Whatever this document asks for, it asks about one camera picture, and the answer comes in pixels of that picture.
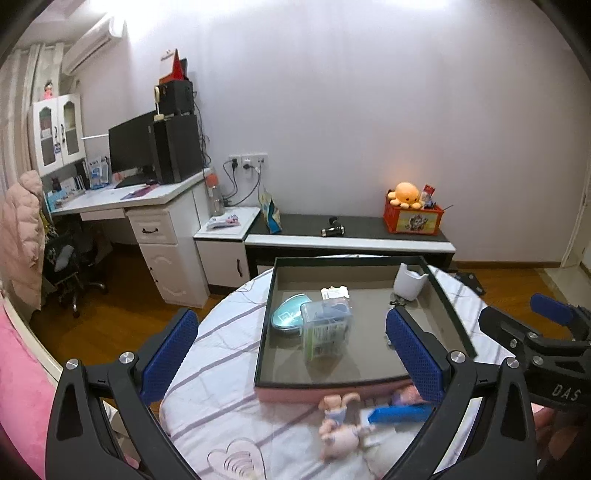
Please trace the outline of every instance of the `papers on desk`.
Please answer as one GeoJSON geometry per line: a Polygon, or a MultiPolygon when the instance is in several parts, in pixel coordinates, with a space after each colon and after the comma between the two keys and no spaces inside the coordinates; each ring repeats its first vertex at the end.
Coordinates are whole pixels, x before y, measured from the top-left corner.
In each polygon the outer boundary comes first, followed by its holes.
{"type": "Polygon", "coordinates": [[[136,198],[139,198],[139,197],[143,197],[144,195],[146,195],[147,193],[151,192],[152,190],[154,190],[158,186],[159,186],[158,184],[146,185],[144,187],[141,187],[139,190],[136,190],[134,192],[128,193],[121,200],[136,199],[136,198]]]}

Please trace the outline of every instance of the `door frame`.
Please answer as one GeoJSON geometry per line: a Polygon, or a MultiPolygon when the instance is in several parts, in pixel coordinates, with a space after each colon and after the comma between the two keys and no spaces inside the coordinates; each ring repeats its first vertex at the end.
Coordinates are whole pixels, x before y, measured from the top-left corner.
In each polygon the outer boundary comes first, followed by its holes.
{"type": "Polygon", "coordinates": [[[591,145],[587,155],[587,171],[581,193],[579,212],[570,234],[569,244],[560,262],[560,268],[578,267],[583,259],[583,250],[591,240],[591,145]]]}

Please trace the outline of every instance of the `blue gripper pad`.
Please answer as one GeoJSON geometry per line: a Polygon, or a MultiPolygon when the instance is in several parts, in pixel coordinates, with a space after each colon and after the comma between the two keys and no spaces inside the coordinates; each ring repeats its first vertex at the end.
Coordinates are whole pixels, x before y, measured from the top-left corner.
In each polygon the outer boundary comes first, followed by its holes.
{"type": "Polygon", "coordinates": [[[441,368],[396,309],[386,317],[386,335],[423,400],[440,403],[445,396],[441,368]]]}
{"type": "Polygon", "coordinates": [[[185,310],[152,360],[144,368],[140,398],[145,405],[162,400],[178,368],[197,337],[199,323],[192,310],[185,310]]]}
{"type": "Polygon", "coordinates": [[[530,308],[532,312],[565,327],[573,320],[573,311],[569,305],[541,293],[534,293],[531,296],[530,308]]]}

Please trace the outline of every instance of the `white bedsheet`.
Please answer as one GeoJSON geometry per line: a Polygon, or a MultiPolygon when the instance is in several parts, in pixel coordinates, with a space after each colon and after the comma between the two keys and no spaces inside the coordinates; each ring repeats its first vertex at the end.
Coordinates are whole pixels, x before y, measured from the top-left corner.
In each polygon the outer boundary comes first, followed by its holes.
{"type": "MultiPolygon", "coordinates": [[[[498,364],[511,356],[478,327],[486,304],[462,283],[431,269],[470,334],[476,360],[498,364]]],[[[256,398],[253,381],[270,273],[236,290],[201,323],[160,406],[161,424],[204,480],[372,480],[361,450],[329,463],[319,460],[323,414],[317,405],[265,404],[256,398]],[[253,471],[263,475],[252,476],[253,471]]],[[[456,460],[478,405],[472,401],[440,469],[456,460]]]]}

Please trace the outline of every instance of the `heart pattern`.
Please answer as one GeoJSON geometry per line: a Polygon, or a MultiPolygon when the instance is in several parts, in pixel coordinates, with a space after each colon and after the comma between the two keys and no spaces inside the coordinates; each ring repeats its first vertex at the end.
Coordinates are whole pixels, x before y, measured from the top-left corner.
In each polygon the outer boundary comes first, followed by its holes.
{"type": "Polygon", "coordinates": [[[225,450],[212,450],[207,462],[229,480],[267,480],[261,450],[249,439],[236,439],[225,450]]]}

